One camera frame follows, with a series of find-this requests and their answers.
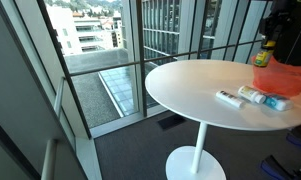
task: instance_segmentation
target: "red bag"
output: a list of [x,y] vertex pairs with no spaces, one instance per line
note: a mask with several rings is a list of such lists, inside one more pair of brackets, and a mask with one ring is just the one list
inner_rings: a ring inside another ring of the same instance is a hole
[[261,91],[291,97],[301,93],[301,66],[279,63],[272,56],[267,67],[253,67],[253,85]]

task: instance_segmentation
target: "handrail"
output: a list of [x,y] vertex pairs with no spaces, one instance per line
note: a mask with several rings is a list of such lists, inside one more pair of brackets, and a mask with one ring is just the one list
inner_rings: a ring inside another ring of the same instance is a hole
[[41,180],[53,180],[56,162],[57,140],[50,139],[47,143],[44,157]]
[[53,109],[56,112],[58,119],[60,118],[60,113],[61,113],[61,103],[62,103],[64,81],[65,81],[65,78],[61,77],[59,85],[58,85],[57,94],[56,94],[56,100],[54,101],[54,106],[53,106]]

